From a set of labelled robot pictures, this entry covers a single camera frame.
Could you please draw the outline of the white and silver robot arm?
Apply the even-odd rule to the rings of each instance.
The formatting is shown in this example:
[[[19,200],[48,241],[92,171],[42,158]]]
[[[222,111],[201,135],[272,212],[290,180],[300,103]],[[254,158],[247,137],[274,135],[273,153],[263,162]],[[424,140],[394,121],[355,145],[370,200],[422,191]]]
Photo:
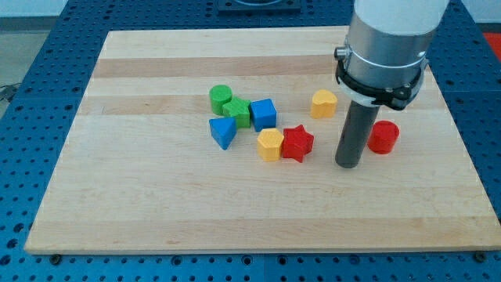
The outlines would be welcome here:
[[[364,107],[405,109],[424,81],[426,54],[448,0],[355,0],[336,81]]]

